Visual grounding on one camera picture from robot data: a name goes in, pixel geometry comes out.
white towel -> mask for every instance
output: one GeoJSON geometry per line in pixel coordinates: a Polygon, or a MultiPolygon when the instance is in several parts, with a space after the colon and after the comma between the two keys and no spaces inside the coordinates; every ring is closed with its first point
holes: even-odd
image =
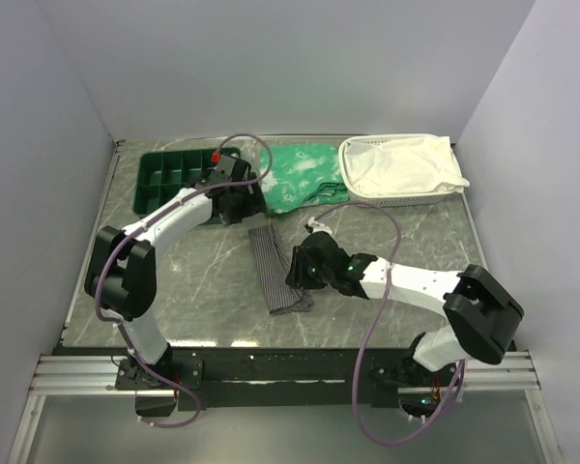
{"type": "Polygon", "coordinates": [[[422,135],[378,146],[350,142],[345,152],[352,188],[365,196],[462,191],[462,177],[448,137],[422,135]]]}

marble tabletop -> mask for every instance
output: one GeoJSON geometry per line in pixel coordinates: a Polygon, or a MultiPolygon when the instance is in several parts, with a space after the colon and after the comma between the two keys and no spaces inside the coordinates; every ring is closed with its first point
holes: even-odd
{"type": "MultiPolygon", "coordinates": [[[[345,137],[270,138],[272,145],[332,143],[345,137]]],[[[139,158],[152,151],[210,148],[216,139],[174,141],[130,140],[120,147],[119,160],[101,214],[101,227],[123,227],[137,220],[131,211],[139,158]]],[[[255,160],[260,147],[250,140],[231,143],[244,158],[255,160]]],[[[153,304],[159,327],[176,346],[358,347],[377,303],[341,296],[326,288],[312,293],[309,313],[269,315],[255,272],[247,231],[274,224],[290,254],[306,232],[303,224],[327,206],[301,208],[287,215],[250,217],[229,227],[201,225],[187,233],[160,260],[158,293],[153,304]]],[[[391,208],[402,227],[395,262],[437,271],[462,270],[479,264],[479,250],[461,195],[427,206],[391,208]]],[[[325,219],[335,239],[349,254],[387,256],[394,241],[390,221],[377,211],[347,207],[325,219]]],[[[65,346],[107,347],[125,343],[97,320],[93,300],[77,289],[63,335],[65,346]]],[[[407,347],[420,332],[440,329],[446,321],[426,309],[390,303],[370,346],[407,347]]]]}

striped cloth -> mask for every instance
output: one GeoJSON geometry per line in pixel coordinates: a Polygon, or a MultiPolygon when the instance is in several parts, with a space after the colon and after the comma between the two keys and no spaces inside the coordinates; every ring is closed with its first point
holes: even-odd
{"type": "Polygon", "coordinates": [[[313,301],[302,290],[286,285],[290,263],[281,247],[281,239],[272,225],[249,229],[255,270],[260,278],[269,314],[311,311],[313,301]]]}

wire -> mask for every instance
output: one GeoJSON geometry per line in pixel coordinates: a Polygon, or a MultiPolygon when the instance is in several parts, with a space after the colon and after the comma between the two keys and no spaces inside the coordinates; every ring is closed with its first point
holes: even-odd
{"type": "MultiPolygon", "coordinates": [[[[396,233],[395,245],[393,246],[391,253],[389,254],[389,259],[388,259],[389,262],[392,263],[393,258],[397,254],[397,251],[399,250],[399,246],[401,244],[402,232],[401,232],[401,227],[399,226],[399,222],[397,222],[395,217],[391,213],[386,211],[384,208],[381,208],[378,205],[374,205],[373,203],[368,203],[366,201],[349,201],[349,202],[342,203],[340,205],[337,205],[337,206],[330,208],[329,210],[327,210],[324,213],[317,216],[315,218],[315,220],[319,220],[320,218],[332,213],[333,211],[337,210],[338,208],[344,208],[346,206],[351,206],[351,205],[365,206],[368,208],[373,208],[375,210],[380,211],[382,214],[384,214],[387,218],[389,218],[391,220],[391,222],[395,226],[395,233],[396,233]]],[[[371,321],[369,329],[367,329],[367,332],[365,333],[365,336],[363,337],[361,347],[359,348],[359,354],[357,355],[357,360],[355,362],[355,370],[354,370],[353,378],[352,378],[352,410],[353,410],[353,414],[355,416],[355,419],[357,420],[357,423],[359,424],[359,429],[361,430],[363,435],[365,435],[365,437],[367,437],[369,440],[371,440],[372,442],[374,442],[378,445],[382,445],[385,447],[398,447],[401,445],[405,445],[406,443],[408,443],[411,440],[420,436],[425,430],[427,430],[427,428],[440,415],[445,413],[455,403],[455,401],[457,400],[458,396],[460,395],[460,393],[462,391],[462,384],[464,381],[464,373],[466,371],[466,361],[465,360],[460,361],[457,368],[455,369],[453,377],[451,378],[451,382],[449,383],[449,386],[447,387],[447,391],[445,392],[445,395],[441,399],[441,402],[439,403],[438,407],[436,408],[436,410],[434,411],[432,416],[430,416],[429,420],[425,424],[423,424],[420,428],[418,428],[414,432],[410,433],[406,437],[398,439],[398,440],[384,440],[384,439],[374,435],[374,433],[372,433],[372,431],[367,428],[367,426],[365,425],[365,422],[363,420],[363,416],[361,415],[361,411],[359,409],[359,378],[360,378],[360,373],[361,373],[361,364],[363,363],[363,356],[365,353],[365,349],[367,348],[367,343],[369,342],[369,339],[371,338],[371,336],[374,332],[374,329],[376,328],[376,324],[378,324],[378,320],[380,319],[380,316],[383,313],[383,310],[385,309],[385,306],[387,305],[387,301],[389,299],[389,293],[391,292],[391,289],[392,289],[391,270],[392,270],[391,267],[389,267],[387,270],[387,281],[385,284],[385,292],[383,294],[383,298],[380,302],[380,306],[378,307],[378,310],[376,311],[376,314],[374,315],[373,320],[371,321]],[[453,386],[455,386],[455,385],[457,385],[456,391],[453,394],[453,396],[451,396],[453,386]]]]}
{"type": "Polygon", "coordinates": [[[216,151],[220,152],[221,148],[223,148],[223,146],[229,142],[230,140],[233,140],[237,137],[250,137],[253,138],[255,141],[259,142],[267,151],[268,155],[269,155],[269,165],[267,166],[267,168],[264,170],[264,172],[262,174],[260,174],[259,176],[257,176],[254,179],[251,179],[249,181],[240,181],[240,182],[225,182],[222,184],[215,184],[212,186],[207,186],[204,188],[200,188],[197,191],[194,191],[192,193],[190,193],[189,195],[187,195],[185,198],[183,198],[182,201],[174,201],[173,203],[171,203],[168,207],[164,208],[163,210],[159,211],[156,215],[154,215],[153,217],[151,217],[145,224],[140,225],[139,227],[137,227],[135,230],[133,230],[128,236],[126,236],[110,253],[109,257],[107,258],[107,261],[105,262],[105,265],[103,266],[103,269],[101,270],[101,274],[99,276],[99,280],[97,282],[97,288],[95,290],[95,313],[97,314],[97,317],[102,320],[103,322],[112,322],[114,324],[118,325],[118,330],[120,331],[121,335],[123,336],[123,338],[125,339],[125,341],[127,342],[127,346],[129,348],[129,351],[131,353],[131,355],[135,358],[135,360],[137,361],[137,363],[139,363],[139,365],[142,367],[142,369],[144,369],[144,371],[146,373],[148,373],[151,377],[159,380],[160,382],[163,382],[165,385],[172,387],[175,390],[180,390],[181,392],[187,394],[194,402],[195,402],[195,412],[193,413],[193,415],[187,419],[187,420],[183,420],[181,422],[176,422],[176,423],[162,423],[162,422],[154,422],[152,420],[143,418],[142,420],[148,424],[150,424],[153,427],[157,427],[157,428],[177,428],[177,427],[182,427],[184,425],[188,425],[190,423],[192,423],[193,421],[195,421],[198,416],[200,415],[200,412],[202,411],[202,402],[200,401],[200,398],[190,389],[188,389],[187,387],[185,387],[184,385],[178,384],[170,379],[167,379],[159,374],[157,374],[157,372],[155,372],[153,369],[151,369],[148,364],[146,364],[146,362],[139,356],[139,354],[135,351],[135,347],[133,346],[133,343],[131,342],[131,339],[129,338],[129,334],[127,333],[127,331],[125,330],[125,328],[122,325],[122,320],[117,318],[117,317],[108,317],[103,315],[102,313],[102,302],[101,302],[101,297],[102,297],[102,289],[103,289],[103,284],[105,283],[105,280],[107,279],[107,275],[109,274],[109,270],[111,269],[112,265],[114,264],[114,262],[116,261],[116,259],[118,259],[118,255],[120,254],[120,252],[122,251],[122,249],[135,237],[137,237],[138,235],[140,235],[142,232],[144,232],[145,228],[149,228],[152,227],[153,225],[155,225],[157,222],[159,222],[160,220],[162,220],[163,218],[165,218],[167,215],[169,215],[171,212],[173,212],[174,210],[180,208],[182,205],[189,203],[189,201],[193,198],[195,198],[198,195],[202,195],[208,191],[214,190],[214,189],[224,189],[226,187],[247,187],[247,186],[251,186],[253,184],[257,184],[258,182],[260,182],[262,179],[264,179],[269,172],[271,172],[271,168],[273,167],[273,152],[271,151],[271,147],[269,146],[269,144],[267,142],[265,142],[262,138],[260,138],[257,135],[254,135],[252,133],[247,133],[247,132],[241,132],[241,133],[236,133],[234,135],[230,135],[229,137],[224,138],[223,140],[221,140],[221,142],[219,143],[219,145],[217,146],[216,151]]]}

folded green cloth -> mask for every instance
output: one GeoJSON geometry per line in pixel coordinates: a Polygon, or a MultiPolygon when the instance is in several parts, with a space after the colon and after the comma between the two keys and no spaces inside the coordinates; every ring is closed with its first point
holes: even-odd
{"type": "MultiPolygon", "coordinates": [[[[271,147],[273,169],[262,180],[269,213],[280,214],[301,206],[348,201],[339,172],[337,149],[326,143],[271,147]]],[[[260,152],[260,172],[269,165],[269,154],[260,152]]]]}

